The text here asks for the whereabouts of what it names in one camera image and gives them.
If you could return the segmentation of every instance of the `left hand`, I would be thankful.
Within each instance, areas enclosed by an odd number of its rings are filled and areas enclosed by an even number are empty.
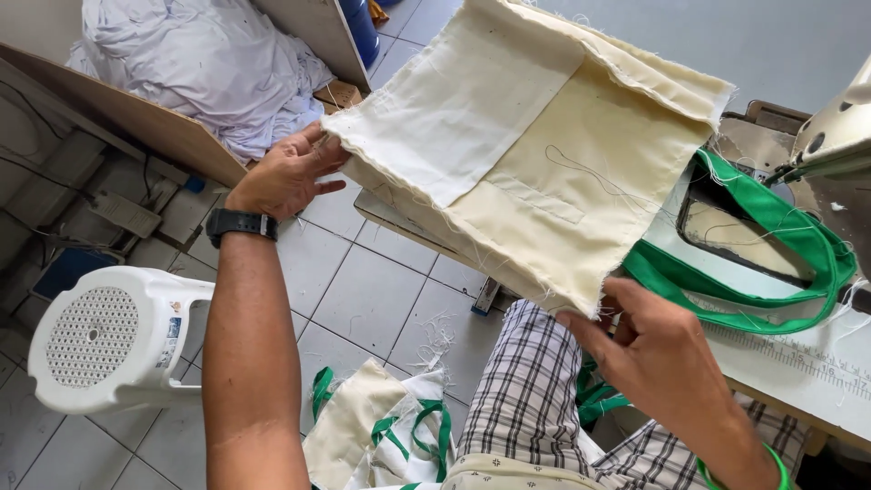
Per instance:
[[[320,121],[315,121],[276,143],[227,196],[225,208],[268,214],[277,221],[284,221],[307,206],[316,195],[345,188],[343,180],[314,181],[338,172],[350,156],[336,138],[312,151],[312,145],[323,134]]]

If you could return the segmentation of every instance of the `blue barrel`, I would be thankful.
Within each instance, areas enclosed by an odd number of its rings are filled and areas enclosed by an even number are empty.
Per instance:
[[[351,36],[354,37],[360,59],[363,65],[369,68],[378,58],[378,33],[375,32],[372,17],[369,16],[368,1],[339,0],[339,5],[342,13],[345,14],[345,20],[348,21],[348,28],[351,30]]]

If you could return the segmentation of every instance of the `white fabric pile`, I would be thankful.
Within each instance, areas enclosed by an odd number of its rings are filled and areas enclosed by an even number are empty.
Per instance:
[[[240,160],[323,114],[333,74],[247,0],[84,0],[67,66],[203,123]]]

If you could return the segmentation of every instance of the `checkered fabric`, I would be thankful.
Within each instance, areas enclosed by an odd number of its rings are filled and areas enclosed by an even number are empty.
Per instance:
[[[553,316],[526,300],[511,305],[472,400],[460,455],[494,454],[565,468],[609,488],[707,488],[695,455],[654,420],[603,458],[585,458],[577,444],[580,369],[574,336]],[[735,397],[794,477],[808,426],[743,395]]]

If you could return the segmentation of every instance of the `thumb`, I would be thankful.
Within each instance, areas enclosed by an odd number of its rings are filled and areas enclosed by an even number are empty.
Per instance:
[[[624,348],[611,340],[595,322],[570,311],[557,313],[557,321],[596,359],[602,374],[609,378],[611,373],[619,372],[617,366],[624,362],[626,356]]]

